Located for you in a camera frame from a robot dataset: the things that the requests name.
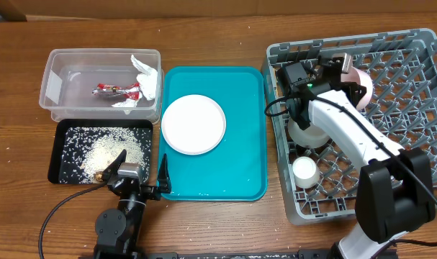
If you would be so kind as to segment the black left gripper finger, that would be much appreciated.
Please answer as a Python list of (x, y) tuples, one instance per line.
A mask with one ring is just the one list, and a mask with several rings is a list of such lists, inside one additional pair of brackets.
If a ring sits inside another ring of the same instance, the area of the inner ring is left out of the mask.
[(161, 160), (160, 168), (158, 169), (158, 189), (162, 194), (171, 193), (171, 179), (168, 173), (168, 158), (164, 154)]
[(123, 150), (117, 158), (102, 172), (101, 179), (108, 181), (112, 175), (117, 174), (119, 167), (125, 162), (127, 157), (127, 151)]

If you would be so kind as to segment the pink plate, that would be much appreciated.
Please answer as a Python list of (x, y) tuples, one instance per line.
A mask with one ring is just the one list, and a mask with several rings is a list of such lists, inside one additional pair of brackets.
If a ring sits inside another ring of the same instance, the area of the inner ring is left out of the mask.
[(161, 120), (166, 143), (185, 155), (202, 155), (218, 146), (227, 127), (225, 113), (210, 97), (192, 94), (168, 105)]

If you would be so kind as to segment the grey bowl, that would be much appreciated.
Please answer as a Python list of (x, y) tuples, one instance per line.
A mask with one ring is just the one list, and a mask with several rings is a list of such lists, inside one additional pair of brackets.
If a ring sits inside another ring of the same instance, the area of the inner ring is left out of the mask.
[(321, 147), (330, 139), (326, 132), (315, 125), (310, 125), (307, 129), (300, 129), (293, 119), (288, 120), (287, 130), (291, 139), (297, 145), (305, 148)]

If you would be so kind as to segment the red snack wrapper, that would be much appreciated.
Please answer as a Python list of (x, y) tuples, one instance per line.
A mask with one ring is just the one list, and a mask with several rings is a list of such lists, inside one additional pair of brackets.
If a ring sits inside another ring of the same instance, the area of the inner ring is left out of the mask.
[(105, 97), (124, 96), (135, 101), (143, 97), (139, 83), (124, 87), (100, 83), (91, 92), (93, 95)]

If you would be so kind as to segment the white napkin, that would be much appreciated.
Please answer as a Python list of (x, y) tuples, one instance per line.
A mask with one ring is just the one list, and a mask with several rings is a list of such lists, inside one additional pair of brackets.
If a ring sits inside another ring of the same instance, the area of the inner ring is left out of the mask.
[(139, 61), (134, 55), (131, 55), (130, 60), (132, 65), (139, 71), (136, 82), (131, 86), (122, 88), (122, 95), (125, 100), (113, 104), (112, 107), (136, 107), (142, 98), (152, 101), (156, 97), (158, 71)]

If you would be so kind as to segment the white paper cup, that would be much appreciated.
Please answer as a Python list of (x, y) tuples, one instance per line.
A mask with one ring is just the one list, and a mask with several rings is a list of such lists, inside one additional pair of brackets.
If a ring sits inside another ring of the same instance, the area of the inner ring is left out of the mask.
[(311, 188), (320, 180), (320, 170), (309, 157), (299, 157), (292, 164), (295, 184), (300, 188)]

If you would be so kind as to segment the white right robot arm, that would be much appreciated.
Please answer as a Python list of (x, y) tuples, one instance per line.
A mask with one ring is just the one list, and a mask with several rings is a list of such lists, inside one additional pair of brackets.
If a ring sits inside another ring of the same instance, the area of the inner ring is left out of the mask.
[(419, 147), (406, 150), (383, 135), (360, 113), (371, 89), (344, 81), (353, 71), (348, 53), (318, 57), (318, 70), (301, 62), (284, 64), (276, 78), (286, 113), (306, 130), (320, 128), (346, 154), (356, 170), (354, 229), (335, 243), (329, 258), (377, 258), (403, 235), (434, 220), (431, 162)]

